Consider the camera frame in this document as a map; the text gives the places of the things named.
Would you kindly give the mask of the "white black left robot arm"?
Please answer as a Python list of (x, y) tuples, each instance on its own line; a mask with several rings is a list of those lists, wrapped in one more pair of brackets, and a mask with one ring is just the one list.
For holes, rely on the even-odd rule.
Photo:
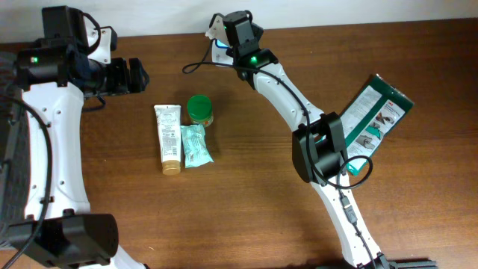
[(117, 33), (68, 6), (42, 10), (1, 91), (1, 248), (46, 268), (140, 268), (111, 214), (90, 210), (81, 166), (84, 102), (143, 92), (140, 60), (112, 58)]

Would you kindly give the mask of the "green lid seasoning jar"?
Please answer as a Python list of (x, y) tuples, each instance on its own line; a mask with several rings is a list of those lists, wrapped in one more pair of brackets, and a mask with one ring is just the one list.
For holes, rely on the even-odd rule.
[(214, 121), (212, 103), (207, 96), (192, 96), (187, 102), (187, 112), (192, 124), (208, 127)]

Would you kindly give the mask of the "teal tissue packet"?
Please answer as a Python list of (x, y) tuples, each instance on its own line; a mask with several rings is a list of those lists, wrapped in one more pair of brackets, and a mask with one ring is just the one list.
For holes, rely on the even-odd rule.
[(200, 167), (214, 162), (205, 143), (203, 125), (181, 126), (181, 138), (186, 168)]

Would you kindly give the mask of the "white cream tube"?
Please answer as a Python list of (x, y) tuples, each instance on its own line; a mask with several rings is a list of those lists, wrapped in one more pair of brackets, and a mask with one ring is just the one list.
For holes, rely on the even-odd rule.
[(172, 176), (181, 172), (181, 106), (155, 105), (160, 144), (162, 173)]

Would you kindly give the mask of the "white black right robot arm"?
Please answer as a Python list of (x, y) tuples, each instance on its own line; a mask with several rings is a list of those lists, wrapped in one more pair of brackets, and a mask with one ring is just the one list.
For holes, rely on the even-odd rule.
[(287, 77), (279, 59), (259, 45), (264, 32), (248, 10), (217, 14), (211, 28), (227, 45), (238, 77), (264, 96), (292, 133), (292, 160), (299, 177), (322, 199), (338, 234), (343, 268), (436, 268), (435, 261), (391, 261), (371, 237), (360, 214), (346, 166), (352, 160), (340, 117), (310, 104)]

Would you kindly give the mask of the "green wipes package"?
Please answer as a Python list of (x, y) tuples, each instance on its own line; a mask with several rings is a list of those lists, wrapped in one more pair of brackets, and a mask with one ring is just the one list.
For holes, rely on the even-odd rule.
[(385, 136), (413, 108), (414, 103), (379, 75), (371, 75), (340, 115), (347, 154), (347, 169), (354, 176), (366, 165), (365, 157), (378, 150)]

